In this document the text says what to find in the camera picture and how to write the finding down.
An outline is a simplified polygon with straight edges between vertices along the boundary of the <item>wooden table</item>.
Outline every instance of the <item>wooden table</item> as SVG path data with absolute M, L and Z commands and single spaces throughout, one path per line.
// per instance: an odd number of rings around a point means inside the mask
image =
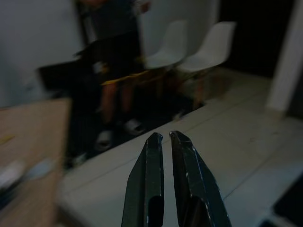
M 70 102 L 44 101 L 0 109 L 0 166 L 21 160 L 30 169 L 50 158 L 54 170 L 47 176 L 21 184 L 16 198 L 0 211 L 0 227 L 53 227 L 56 191 L 62 175 Z

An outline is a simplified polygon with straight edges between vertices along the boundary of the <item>chair seat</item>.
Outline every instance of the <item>chair seat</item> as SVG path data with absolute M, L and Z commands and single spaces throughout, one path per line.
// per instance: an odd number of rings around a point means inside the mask
M 158 69 L 158 68 L 163 68 L 176 64 L 180 60 L 181 58 L 178 56 L 164 52 L 159 52 L 157 54 L 154 54 L 146 58 L 145 67 L 148 70 Z
M 216 65 L 221 64 L 222 62 L 217 61 L 215 58 L 206 58 L 198 55 L 194 55 L 186 58 L 184 62 L 178 65 L 177 69 L 182 72 L 198 72 L 205 70 Z

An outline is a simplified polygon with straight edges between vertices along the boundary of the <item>person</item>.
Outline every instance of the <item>person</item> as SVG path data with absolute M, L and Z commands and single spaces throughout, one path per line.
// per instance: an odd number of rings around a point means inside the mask
M 134 77 L 144 74 L 136 14 L 149 10 L 150 2 L 134 0 L 81 0 L 90 7 L 92 24 L 98 40 L 93 45 L 93 58 L 102 71 L 101 112 L 103 131 L 96 149 L 112 146 L 115 97 L 121 87 L 121 109 L 124 129 L 132 135 L 144 132 L 132 113 Z

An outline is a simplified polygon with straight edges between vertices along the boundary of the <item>chair backrest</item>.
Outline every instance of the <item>chair backrest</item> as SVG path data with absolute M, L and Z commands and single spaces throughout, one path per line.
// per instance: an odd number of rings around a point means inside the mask
M 216 61 L 218 64 L 226 61 L 231 52 L 236 25 L 236 22 L 220 22 L 215 24 L 206 35 L 196 55 Z
M 160 48 L 161 53 L 173 55 L 176 60 L 182 60 L 187 51 L 187 21 L 171 22 L 165 32 Z

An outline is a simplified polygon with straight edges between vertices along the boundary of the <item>yellow stripe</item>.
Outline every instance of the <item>yellow stripe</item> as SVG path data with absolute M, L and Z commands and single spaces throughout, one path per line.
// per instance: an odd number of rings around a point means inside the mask
M 143 74 L 145 74 L 147 72 L 148 72 L 148 70 L 140 72 L 140 73 L 133 73 L 131 75 L 128 75 L 126 77 L 122 77 L 122 78 L 119 78 L 119 79 L 108 80 L 108 81 L 105 81 L 104 83 L 102 83 L 101 85 L 104 86 L 104 85 L 109 85 L 109 84 L 115 84 L 115 83 L 123 81 L 123 80 L 125 80 L 127 78 L 134 78 L 134 77 L 141 76 L 141 75 L 143 75 Z

